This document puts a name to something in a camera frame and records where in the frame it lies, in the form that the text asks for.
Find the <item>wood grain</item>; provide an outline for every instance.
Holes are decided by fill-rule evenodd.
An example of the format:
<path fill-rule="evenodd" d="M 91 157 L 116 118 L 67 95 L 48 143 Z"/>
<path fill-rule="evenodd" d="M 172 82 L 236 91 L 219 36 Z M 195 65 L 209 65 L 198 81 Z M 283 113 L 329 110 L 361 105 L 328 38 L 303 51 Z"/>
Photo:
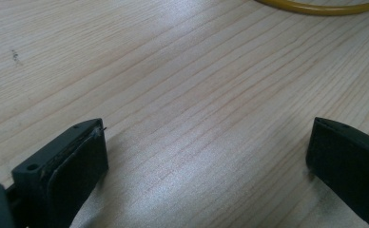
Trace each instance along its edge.
<path fill-rule="evenodd" d="M 107 126 L 73 227 L 367 227 L 309 176 L 316 116 L 369 134 L 369 12 L 0 1 L 0 182 L 70 125 Z"/>

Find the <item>yellow ring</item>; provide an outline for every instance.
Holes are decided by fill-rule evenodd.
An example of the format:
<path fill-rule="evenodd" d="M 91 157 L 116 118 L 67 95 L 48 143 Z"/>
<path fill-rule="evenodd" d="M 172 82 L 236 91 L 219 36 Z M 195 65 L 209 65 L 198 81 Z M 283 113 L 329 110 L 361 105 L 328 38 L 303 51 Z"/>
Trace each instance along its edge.
<path fill-rule="evenodd" d="M 327 6 L 316 6 L 304 3 L 297 3 L 288 0 L 257 0 L 257 1 L 282 10 L 319 16 L 342 16 L 369 11 L 369 3 L 363 3 L 354 6 L 327 7 Z"/>

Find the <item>wooden table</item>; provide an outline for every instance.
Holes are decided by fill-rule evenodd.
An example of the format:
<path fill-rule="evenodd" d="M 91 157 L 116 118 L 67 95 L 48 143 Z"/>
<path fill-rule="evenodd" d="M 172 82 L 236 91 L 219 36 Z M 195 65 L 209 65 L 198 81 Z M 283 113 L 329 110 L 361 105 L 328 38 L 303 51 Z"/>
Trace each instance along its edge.
<path fill-rule="evenodd" d="M 369 134 L 369 12 L 0 1 L 0 182 L 71 125 L 107 126 L 73 227 L 366 227 L 309 178 L 316 116 Z"/>

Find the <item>yellow cable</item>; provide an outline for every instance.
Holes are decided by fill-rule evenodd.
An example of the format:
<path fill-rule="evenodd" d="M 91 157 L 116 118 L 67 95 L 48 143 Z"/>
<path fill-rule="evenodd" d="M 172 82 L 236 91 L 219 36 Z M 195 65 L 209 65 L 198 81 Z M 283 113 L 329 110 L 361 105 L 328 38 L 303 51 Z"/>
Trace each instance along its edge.
<path fill-rule="evenodd" d="M 369 3 L 363 3 L 354 6 L 327 7 L 327 6 L 316 6 L 304 3 L 297 3 L 288 0 L 257 0 L 257 1 L 282 10 L 320 16 L 342 16 L 369 11 Z"/>

